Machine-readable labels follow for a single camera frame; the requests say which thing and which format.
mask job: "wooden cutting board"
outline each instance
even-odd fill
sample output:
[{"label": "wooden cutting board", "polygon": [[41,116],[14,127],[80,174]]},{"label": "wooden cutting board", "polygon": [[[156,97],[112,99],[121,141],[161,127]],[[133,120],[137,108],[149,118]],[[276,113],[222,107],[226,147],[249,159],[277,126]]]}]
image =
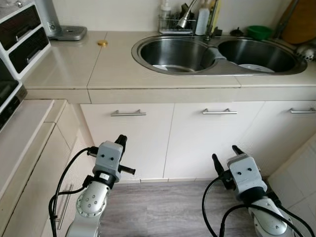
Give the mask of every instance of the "wooden cutting board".
[{"label": "wooden cutting board", "polygon": [[[286,16],[294,3],[291,2],[285,13]],[[284,41],[291,44],[304,43],[316,38],[316,0],[300,0],[282,33]]]}]

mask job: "gray floor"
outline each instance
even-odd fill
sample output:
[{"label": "gray floor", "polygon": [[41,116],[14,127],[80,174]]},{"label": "gray floor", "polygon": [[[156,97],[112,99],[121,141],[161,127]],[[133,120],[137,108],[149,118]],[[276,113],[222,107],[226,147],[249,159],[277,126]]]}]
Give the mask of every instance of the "gray floor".
[{"label": "gray floor", "polygon": [[[201,200],[209,182],[116,185],[101,221],[102,237],[208,237]],[[208,219],[219,233],[224,213],[240,204],[222,184],[209,193]],[[246,210],[234,211],[226,221],[225,237],[257,237]]]}]

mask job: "double sink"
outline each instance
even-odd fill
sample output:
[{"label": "double sink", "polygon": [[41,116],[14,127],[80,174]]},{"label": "double sink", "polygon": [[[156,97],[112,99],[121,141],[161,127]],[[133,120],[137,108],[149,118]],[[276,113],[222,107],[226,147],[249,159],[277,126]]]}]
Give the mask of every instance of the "double sink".
[{"label": "double sink", "polygon": [[273,41],[220,37],[154,36],[137,42],[133,58],[142,66],[169,75],[292,75],[305,60]]}]

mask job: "kitchen counter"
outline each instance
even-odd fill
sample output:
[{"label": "kitchen counter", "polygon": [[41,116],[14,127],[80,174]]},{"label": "kitchen counter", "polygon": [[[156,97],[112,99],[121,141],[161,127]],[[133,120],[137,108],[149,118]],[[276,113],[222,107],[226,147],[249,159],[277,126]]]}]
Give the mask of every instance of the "kitchen counter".
[{"label": "kitchen counter", "polygon": [[[139,65],[131,55],[154,32],[88,32],[80,42],[52,42],[24,78],[32,99],[73,103],[208,102],[316,99],[316,64],[290,76],[172,76]],[[107,47],[97,45],[106,39]]]}]

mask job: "dish soap bottle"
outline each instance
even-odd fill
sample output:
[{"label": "dish soap bottle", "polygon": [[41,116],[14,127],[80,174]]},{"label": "dish soap bottle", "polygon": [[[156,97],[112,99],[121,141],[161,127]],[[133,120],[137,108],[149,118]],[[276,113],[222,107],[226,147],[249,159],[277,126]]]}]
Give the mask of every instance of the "dish soap bottle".
[{"label": "dish soap bottle", "polygon": [[198,19],[197,19],[197,28],[196,28],[196,35],[203,36],[205,35],[207,22],[209,18],[209,9],[207,7],[208,0],[204,0],[204,5],[198,12]]},{"label": "dish soap bottle", "polygon": [[169,19],[171,15],[171,6],[169,5],[169,0],[162,0],[160,6],[160,13],[159,13],[159,24],[160,29],[168,29],[169,28]]}]

